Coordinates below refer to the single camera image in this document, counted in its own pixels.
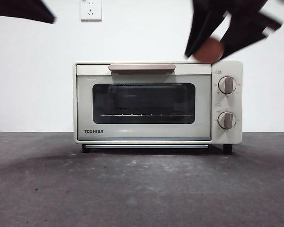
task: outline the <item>timer knob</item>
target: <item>timer knob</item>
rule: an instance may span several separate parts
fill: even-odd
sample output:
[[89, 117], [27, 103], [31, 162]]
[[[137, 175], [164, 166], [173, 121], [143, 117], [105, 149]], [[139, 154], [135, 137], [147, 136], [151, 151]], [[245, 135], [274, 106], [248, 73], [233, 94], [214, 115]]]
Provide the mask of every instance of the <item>timer knob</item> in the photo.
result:
[[220, 79], [219, 89], [224, 94], [231, 94], [237, 87], [237, 82], [234, 77], [226, 76]]
[[223, 112], [218, 117], [218, 123], [221, 128], [231, 129], [236, 124], [236, 117], [232, 112]]

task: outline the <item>oven foot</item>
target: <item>oven foot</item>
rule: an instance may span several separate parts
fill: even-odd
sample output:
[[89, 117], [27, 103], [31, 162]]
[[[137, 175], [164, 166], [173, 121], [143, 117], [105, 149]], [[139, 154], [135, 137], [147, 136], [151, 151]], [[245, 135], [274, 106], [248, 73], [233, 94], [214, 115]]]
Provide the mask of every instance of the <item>oven foot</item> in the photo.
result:
[[232, 155], [232, 144], [223, 144], [223, 154]]
[[82, 153], [89, 153], [93, 152], [95, 149], [92, 148], [86, 148], [86, 144], [82, 144]]

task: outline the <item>white wall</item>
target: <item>white wall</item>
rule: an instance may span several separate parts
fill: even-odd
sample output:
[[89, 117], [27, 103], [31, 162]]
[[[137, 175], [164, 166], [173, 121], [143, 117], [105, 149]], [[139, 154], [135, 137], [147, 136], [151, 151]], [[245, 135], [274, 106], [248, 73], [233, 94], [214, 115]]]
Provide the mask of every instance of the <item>white wall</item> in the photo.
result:
[[[79, 0], [46, 0], [54, 25], [0, 17], [0, 131], [72, 131], [75, 61], [182, 61], [190, 0], [103, 0], [103, 21]], [[284, 6], [266, 10], [284, 20]], [[227, 26], [221, 25], [216, 34]], [[284, 131], [284, 26], [229, 59], [244, 63], [244, 131]]]

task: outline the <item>toshiba toaster oven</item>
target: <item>toshiba toaster oven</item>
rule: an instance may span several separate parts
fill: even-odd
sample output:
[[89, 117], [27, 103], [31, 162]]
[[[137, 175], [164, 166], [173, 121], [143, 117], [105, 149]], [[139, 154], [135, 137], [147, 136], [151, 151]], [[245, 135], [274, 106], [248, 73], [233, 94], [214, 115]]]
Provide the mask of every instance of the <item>toshiba toaster oven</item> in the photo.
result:
[[207, 148], [242, 140], [242, 64], [77, 62], [74, 139], [89, 148]]

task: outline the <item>electrical socket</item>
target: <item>electrical socket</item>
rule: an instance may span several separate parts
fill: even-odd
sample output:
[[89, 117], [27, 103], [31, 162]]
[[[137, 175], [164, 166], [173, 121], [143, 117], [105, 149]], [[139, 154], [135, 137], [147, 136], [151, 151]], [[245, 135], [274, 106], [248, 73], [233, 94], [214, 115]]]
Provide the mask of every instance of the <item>electrical socket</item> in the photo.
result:
[[80, 0], [80, 18], [81, 21], [101, 21], [102, 20], [102, 2], [101, 0]]

